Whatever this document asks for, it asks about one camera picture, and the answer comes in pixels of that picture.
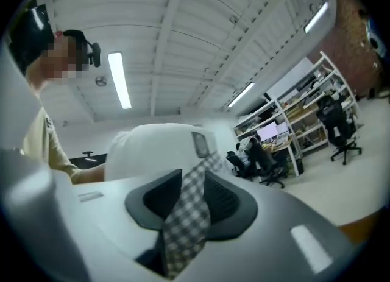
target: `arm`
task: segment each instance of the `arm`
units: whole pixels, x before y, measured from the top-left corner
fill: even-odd
[[[104,164],[90,169],[79,169],[69,161],[61,148],[55,129],[49,133],[49,166],[66,172],[73,184],[104,181]]]
[[[74,183],[103,182],[104,165],[105,164],[100,164],[93,168],[81,169],[79,178]]]

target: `white metal shelf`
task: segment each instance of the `white metal shelf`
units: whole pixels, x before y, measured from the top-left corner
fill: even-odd
[[[234,128],[239,127],[247,122],[249,122],[251,119],[256,118],[259,114],[266,111],[267,109],[271,108],[275,104],[275,100],[271,100],[270,102],[267,102],[265,105],[263,105],[260,109],[258,109],[256,112],[253,112],[251,115],[244,118],[241,122],[239,122]]]
[[[261,122],[260,124],[257,124],[256,126],[253,126],[252,128],[250,128],[249,130],[247,130],[246,132],[240,134],[237,136],[238,137],[241,137],[241,136],[244,136],[246,135],[247,133],[250,133],[256,129],[259,129],[261,126],[265,125],[266,123],[270,122],[271,120],[277,118],[278,116],[280,116],[282,113],[281,112],[278,112],[278,113],[275,113],[274,115],[272,115],[270,118],[266,119],[265,121]]]
[[[303,109],[307,109],[308,107],[310,107],[310,105],[316,104],[317,101],[319,99],[321,99],[322,97],[324,97],[324,96],[325,96],[325,92],[323,91],[323,92],[321,92],[321,94],[317,98],[315,98],[314,100],[310,101],[308,104],[304,105]]]
[[[339,94],[341,93],[344,89],[347,88],[347,85],[343,85],[342,87],[340,87],[338,90],[336,90],[336,92]]]
[[[311,69],[303,76],[303,77],[306,77],[314,72],[316,72],[320,67],[321,67],[321,64],[326,60],[325,56],[321,56],[321,58],[311,67]],[[285,93],[283,93],[281,96],[279,96],[278,99],[281,99],[283,97],[285,97],[286,95],[288,95],[299,83],[295,84],[293,87],[291,87],[288,91],[286,91]]]
[[[297,139],[302,138],[302,137],[304,137],[304,136],[306,136],[306,135],[316,131],[317,129],[320,129],[321,127],[322,127],[322,124],[317,124],[317,125],[309,128],[308,130],[306,130],[305,132],[303,132],[299,136],[297,136]]]
[[[313,145],[310,146],[310,147],[307,147],[307,148],[302,149],[302,153],[308,152],[308,151],[313,150],[313,149],[315,149],[315,148],[317,148],[317,147],[321,147],[321,146],[323,146],[323,145],[326,144],[326,143],[328,143],[328,140],[327,140],[327,139],[322,140],[322,141],[320,141],[319,143],[313,144]]]
[[[309,116],[310,114],[314,113],[314,112],[317,112],[318,111],[318,108],[315,108],[315,109],[312,109],[310,110],[309,112],[306,112],[304,115],[302,116],[299,116],[299,118],[293,120],[291,122],[291,125],[294,125],[295,123],[299,122],[301,119],[304,119],[305,117]]]
[[[312,88],[311,90],[309,90],[305,95],[302,95],[300,98],[298,98],[297,100],[295,100],[292,104],[288,105],[287,107],[285,107],[283,109],[283,111],[287,111],[289,109],[291,109],[293,106],[297,105],[299,102],[301,102],[302,100],[304,100],[306,97],[310,96],[311,94],[313,94],[318,88],[320,88],[324,83],[326,83],[333,75],[336,74],[336,70],[333,70],[330,74],[328,74],[328,76],[326,78],[324,78],[323,80],[321,80],[321,82],[319,83],[318,86]]]
[[[348,110],[348,109],[349,109],[351,106],[353,106],[353,105],[354,105],[354,103],[353,103],[352,100],[346,100],[346,101],[344,101],[344,102],[341,104],[343,110]]]

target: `smoke detector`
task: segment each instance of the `smoke detector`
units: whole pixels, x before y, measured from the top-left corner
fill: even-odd
[[[236,16],[231,16],[231,17],[229,18],[229,20],[230,20],[230,22],[233,23],[233,24],[236,24],[237,21],[238,21],[238,19],[237,19]]]
[[[107,79],[104,76],[98,76],[95,78],[95,84],[99,87],[105,87],[107,85]]]

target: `beige shirt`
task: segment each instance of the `beige shirt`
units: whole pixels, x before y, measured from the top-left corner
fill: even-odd
[[[43,107],[27,132],[22,150],[25,155],[47,163],[51,169],[66,172],[73,183],[79,178],[80,169],[69,161],[62,150],[53,121]]]

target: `fluorescent light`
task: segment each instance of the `fluorescent light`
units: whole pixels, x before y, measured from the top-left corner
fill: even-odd
[[[132,107],[127,92],[126,80],[124,78],[123,61],[121,52],[113,52],[108,54],[108,63],[111,69],[111,75],[114,80],[116,93],[123,109],[130,109]]]
[[[253,86],[255,85],[255,83],[250,83],[242,92],[241,94],[239,94],[237,96],[236,99],[234,99],[229,105],[228,107],[231,108],[232,106],[234,106],[236,104],[237,101],[239,101]]]
[[[313,19],[309,21],[309,23],[305,26],[305,32],[308,33],[310,29],[317,23],[317,21],[324,15],[324,13],[328,10],[329,4],[326,2],[314,15]]]
[[[35,8],[31,9],[32,11],[32,15],[34,16],[34,20],[35,20],[35,23],[37,24],[37,26],[39,27],[40,30],[43,30],[43,23],[41,21],[41,19],[39,19],[38,17],[38,14],[37,14],[37,10]]]

